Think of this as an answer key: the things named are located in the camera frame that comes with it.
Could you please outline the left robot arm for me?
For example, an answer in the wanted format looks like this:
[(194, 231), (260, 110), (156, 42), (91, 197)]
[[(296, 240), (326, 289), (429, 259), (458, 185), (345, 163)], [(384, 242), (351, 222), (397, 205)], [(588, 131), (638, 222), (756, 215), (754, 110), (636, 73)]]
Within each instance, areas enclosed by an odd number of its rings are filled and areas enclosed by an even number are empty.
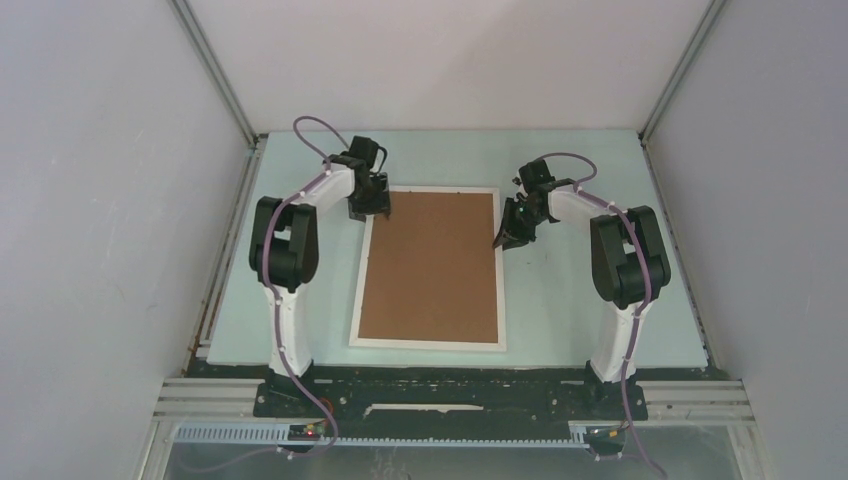
[(388, 174), (382, 170), (387, 156), (376, 141), (355, 136), (347, 150), (328, 156), (304, 187), (287, 198), (264, 196), (256, 204), (248, 261), (270, 309), (269, 368), (292, 378), (280, 387), (277, 402), (292, 416), (308, 414), (316, 403), (315, 388), (294, 377), (303, 376), (313, 363), (303, 297), (320, 260), (318, 221), (342, 201), (356, 221), (389, 216)]

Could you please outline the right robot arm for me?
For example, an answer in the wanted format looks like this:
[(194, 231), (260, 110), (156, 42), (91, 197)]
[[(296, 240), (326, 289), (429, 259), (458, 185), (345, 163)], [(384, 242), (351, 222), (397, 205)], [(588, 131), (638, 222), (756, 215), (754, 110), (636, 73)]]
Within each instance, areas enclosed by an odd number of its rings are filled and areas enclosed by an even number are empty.
[(505, 201), (492, 246), (509, 250), (528, 245), (544, 223), (567, 222), (587, 232), (593, 285), (611, 312), (589, 360), (597, 381), (583, 388), (581, 402), (591, 416), (606, 418), (622, 403), (614, 383), (635, 373), (633, 356), (644, 318), (670, 283), (671, 267), (651, 207), (624, 209), (588, 192), (586, 178), (557, 179), (548, 158), (542, 155), (519, 168), (513, 180), (518, 190)]

